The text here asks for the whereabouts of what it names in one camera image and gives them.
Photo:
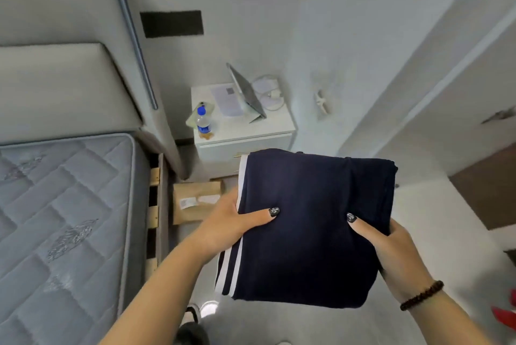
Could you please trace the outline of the grey upholstered headboard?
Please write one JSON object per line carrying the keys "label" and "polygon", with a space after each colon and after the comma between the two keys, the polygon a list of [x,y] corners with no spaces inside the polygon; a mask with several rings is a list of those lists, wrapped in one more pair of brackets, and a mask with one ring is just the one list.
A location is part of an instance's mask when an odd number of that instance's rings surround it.
{"label": "grey upholstered headboard", "polygon": [[0,0],[0,143],[129,132],[188,175],[136,0]]}

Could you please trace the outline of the grey tablet with stand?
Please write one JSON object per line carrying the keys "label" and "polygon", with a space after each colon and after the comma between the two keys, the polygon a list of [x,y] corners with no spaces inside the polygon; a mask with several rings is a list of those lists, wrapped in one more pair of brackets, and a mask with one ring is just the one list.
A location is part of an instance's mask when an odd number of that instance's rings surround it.
{"label": "grey tablet with stand", "polygon": [[236,87],[238,87],[244,103],[247,105],[249,110],[252,110],[253,117],[250,120],[250,123],[256,120],[267,119],[266,112],[261,102],[257,98],[257,95],[255,94],[255,90],[253,89],[251,83],[230,63],[226,63],[226,67],[228,68],[231,74],[233,82],[235,83]]}

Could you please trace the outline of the brown cardboard parcel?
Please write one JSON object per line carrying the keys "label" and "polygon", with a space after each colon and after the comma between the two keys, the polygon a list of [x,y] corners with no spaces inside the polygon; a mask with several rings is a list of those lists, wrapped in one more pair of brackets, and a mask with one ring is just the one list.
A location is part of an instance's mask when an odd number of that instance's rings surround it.
{"label": "brown cardboard parcel", "polygon": [[222,196],[220,180],[173,185],[173,225],[203,221]]}

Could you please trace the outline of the black wall patch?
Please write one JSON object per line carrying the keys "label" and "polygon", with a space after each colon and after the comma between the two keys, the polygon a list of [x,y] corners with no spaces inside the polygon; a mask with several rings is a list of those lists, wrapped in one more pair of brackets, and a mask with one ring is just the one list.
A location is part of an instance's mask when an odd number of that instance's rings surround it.
{"label": "black wall patch", "polygon": [[148,39],[204,35],[200,10],[140,12],[140,19]]}

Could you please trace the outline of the person's left hand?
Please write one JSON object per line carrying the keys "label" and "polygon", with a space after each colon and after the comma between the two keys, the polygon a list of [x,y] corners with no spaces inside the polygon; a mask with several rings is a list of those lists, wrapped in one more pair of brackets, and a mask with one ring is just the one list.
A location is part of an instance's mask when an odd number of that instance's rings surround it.
{"label": "person's left hand", "polygon": [[240,228],[237,211],[238,187],[226,192],[211,214],[192,234],[194,247],[204,264],[233,246],[251,228]]}

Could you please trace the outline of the person's white shoe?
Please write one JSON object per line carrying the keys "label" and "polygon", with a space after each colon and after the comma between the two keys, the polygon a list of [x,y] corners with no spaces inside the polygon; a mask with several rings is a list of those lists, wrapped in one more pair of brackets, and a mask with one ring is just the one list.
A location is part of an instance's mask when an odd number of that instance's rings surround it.
{"label": "person's white shoe", "polygon": [[219,302],[216,300],[203,303],[199,309],[201,319],[214,315],[217,312],[218,306]]}

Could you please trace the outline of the navy striped garment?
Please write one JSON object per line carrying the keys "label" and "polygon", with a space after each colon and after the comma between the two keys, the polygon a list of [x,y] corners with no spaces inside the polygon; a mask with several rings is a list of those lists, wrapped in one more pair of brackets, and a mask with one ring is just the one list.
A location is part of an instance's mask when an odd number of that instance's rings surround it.
{"label": "navy striped garment", "polygon": [[238,213],[277,207],[218,256],[215,291],[235,300],[360,308],[380,263],[347,214],[389,234],[397,166],[270,148],[242,155]]}

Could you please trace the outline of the white door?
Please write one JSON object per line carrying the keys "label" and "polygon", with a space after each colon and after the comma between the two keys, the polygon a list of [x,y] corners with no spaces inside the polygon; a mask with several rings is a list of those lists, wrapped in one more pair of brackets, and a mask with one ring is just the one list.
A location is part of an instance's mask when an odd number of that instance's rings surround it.
{"label": "white door", "polygon": [[516,0],[454,0],[340,147],[342,157],[431,153],[453,175],[516,141]]}

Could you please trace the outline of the grey quilted mattress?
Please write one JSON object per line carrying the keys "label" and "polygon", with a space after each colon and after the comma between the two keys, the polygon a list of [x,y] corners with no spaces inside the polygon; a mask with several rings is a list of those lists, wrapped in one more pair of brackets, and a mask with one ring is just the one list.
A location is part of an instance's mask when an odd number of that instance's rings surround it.
{"label": "grey quilted mattress", "polygon": [[150,164],[126,133],[0,147],[0,345],[97,345],[145,276]]}

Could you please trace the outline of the white bedside table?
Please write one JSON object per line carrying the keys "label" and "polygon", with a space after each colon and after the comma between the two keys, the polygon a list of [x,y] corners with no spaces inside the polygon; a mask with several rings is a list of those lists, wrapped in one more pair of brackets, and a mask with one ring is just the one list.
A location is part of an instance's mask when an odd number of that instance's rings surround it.
{"label": "white bedside table", "polygon": [[197,128],[193,129],[199,162],[208,179],[237,175],[243,154],[268,148],[289,150],[296,132],[285,104],[281,104],[278,110],[265,111],[266,119],[250,121],[254,114],[247,105],[242,105],[243,114],[240,116],[224,116],[216,105],[214,92],[228,86],[226,83],[190,89],[193,109],[200,102],[214,105],[210,116],[213,135],[208,139],[202,138]]}

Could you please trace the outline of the wooden bed frame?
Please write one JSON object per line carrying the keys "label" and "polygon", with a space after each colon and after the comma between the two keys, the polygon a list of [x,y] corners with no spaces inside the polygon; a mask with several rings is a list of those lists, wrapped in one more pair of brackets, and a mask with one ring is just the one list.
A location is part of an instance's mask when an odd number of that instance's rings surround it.
{"label": "wooden bed frame", "polygon": [[163,153],[154,153],[151,155],[145,281],[149,280],[170,252],[169,209],[169,166]]}

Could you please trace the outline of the person's right forearm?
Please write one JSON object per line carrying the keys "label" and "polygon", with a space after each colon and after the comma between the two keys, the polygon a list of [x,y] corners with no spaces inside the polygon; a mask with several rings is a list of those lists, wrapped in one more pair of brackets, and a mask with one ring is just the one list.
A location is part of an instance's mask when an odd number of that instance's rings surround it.
{"label": "person's right forearm", "polygon": [[401,304],[415,320],[426,345],[495,345],[443,290],[441,281]]}

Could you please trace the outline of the clear plastic water bottle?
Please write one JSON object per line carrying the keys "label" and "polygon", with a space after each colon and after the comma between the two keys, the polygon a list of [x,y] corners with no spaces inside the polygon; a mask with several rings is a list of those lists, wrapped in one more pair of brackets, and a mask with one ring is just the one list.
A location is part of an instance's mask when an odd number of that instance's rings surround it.
{"label": "clear plastic water bottle", "polygon": [[201,138],[209,140],[210,137],[213,136],[213,130],[210,116],[207,112],[206,104],[204,102],[200,102],[196,108],[196,112],[196,126],[198,135]]}

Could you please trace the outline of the white wall hook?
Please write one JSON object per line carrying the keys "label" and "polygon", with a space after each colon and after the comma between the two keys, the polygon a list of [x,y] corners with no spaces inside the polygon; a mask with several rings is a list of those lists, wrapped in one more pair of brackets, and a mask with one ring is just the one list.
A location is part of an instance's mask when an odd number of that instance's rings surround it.
{"label": "white wall hook", "polygon": [[330,110],[327,106],[327,101],[322,89],[319,89],[314,93],[314,101],[319,108],[321,115],[329,115]]}

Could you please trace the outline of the person's right hand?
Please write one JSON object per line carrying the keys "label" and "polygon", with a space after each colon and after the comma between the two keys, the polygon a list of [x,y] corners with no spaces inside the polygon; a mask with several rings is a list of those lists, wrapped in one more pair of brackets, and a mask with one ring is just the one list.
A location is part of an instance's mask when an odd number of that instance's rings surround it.
{"label": "person's right hand", "polygon": [[435,280],[409,232],[395,219],[389,223],[389,247],[375,251],[390,292],[401,304],[431,287]]}

